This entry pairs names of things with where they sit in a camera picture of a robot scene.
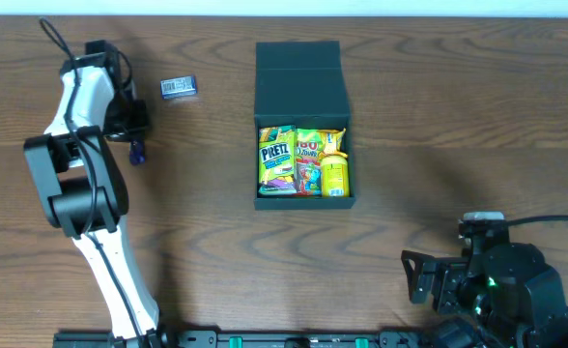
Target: purple object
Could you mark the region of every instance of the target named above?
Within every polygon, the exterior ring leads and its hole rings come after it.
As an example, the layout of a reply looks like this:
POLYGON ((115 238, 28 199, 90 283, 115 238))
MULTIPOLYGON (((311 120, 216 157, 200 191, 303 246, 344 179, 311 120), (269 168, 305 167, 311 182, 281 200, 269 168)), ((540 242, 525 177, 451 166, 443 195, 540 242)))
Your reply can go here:
POLYGON ((290 183, 280 179, 273 179, 267 182, 267 185, 276 187, 279 189, 294 189, 295 183, 290 183))
POLYGON ((133 165, 144 163, 145 160, 145 142, 144 140, 134 139, 129 143, 129 161, 133 165))

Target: yellow package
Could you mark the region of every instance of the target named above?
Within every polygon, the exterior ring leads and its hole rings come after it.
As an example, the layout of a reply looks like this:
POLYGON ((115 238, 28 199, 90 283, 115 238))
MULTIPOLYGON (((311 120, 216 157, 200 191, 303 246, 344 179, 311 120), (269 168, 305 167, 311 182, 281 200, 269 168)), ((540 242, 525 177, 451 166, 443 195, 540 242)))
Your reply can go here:
POLYGON ((342 138, 344 137, 343 130, 319 130, 319 136, 321 137, 321 142, 324 144, 324 150, 319 154, 319 160, 324 157, 331 155, 338 155, 343 158, 347 158, 348 155, 340 152, 340 145, 342 145, 342 138))
POLYGON ((295 126, 260 129, 258 133, 258 192, 297 193, 295 189, 295 126))

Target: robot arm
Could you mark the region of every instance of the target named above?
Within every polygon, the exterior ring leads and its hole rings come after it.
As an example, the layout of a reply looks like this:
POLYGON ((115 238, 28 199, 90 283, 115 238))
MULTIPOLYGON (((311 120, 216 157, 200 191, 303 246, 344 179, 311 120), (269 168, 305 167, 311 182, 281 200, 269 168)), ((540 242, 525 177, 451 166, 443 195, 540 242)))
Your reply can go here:
POLYGON ((116 48, 92 42, 86 50, 77 59, 79 86, 66 62, 57 114, 44 135, 26 140, 24 153, 48 221, 61 227, 85 256, 108 305, 113 335, 129 340, 136 333, 156 330, 159 314, 128 241, 128 192, 104 136, 120 138, 118 129, 125 137, 136 136, 144 132, 148 119, 144 103, 134 99, 133 84, 122 87, 116 48), (87 154, 80 152, 66 125, 70 95, 76 88, 71 120, 87 154), (98 199, 92 227, 83 234, 94 180, 87 176, 59 181, 57 174, 84 165, 85 155, 94 166, 98 199))
MULTIPOLYGON (((538 220, 549 218, 568 219, 538 220)), ((558 272, 537 247, 511 243, 507 226, 501 213, 469 213, 460 223, 468 245, 462 257, 404 250, 411 302, 423 304, 432 294, 438 314, 471 316, 489 347, 568 347, 568 306, 558 272)))

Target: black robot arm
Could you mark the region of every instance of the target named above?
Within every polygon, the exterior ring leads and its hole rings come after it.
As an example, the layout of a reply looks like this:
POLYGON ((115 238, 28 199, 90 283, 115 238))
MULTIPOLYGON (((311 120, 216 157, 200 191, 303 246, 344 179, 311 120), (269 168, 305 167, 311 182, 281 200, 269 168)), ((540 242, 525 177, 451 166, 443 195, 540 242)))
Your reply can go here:
POLYGON ((458 258, 404 250, 410 300, 432 293, 437 313, 470 315, 491 347, 568 347, 561 278, 537 247, 511 243, 507 225, 501 213, 465 215, 458 258))

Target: dark green box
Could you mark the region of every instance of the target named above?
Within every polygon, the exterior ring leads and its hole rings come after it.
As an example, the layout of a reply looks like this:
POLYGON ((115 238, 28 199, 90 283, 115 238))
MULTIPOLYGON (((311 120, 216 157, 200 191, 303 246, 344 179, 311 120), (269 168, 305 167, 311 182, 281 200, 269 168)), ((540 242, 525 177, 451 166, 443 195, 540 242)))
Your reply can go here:
POLYGON ((351 109, 346 94, 339 42, 256 43, 257 210, 350 209, 355 197, 355 156, 351 109), (349 155, 350 197, 260 197, 258 129, 295 125, 300 129, 342 130, 341 151, 349 155))

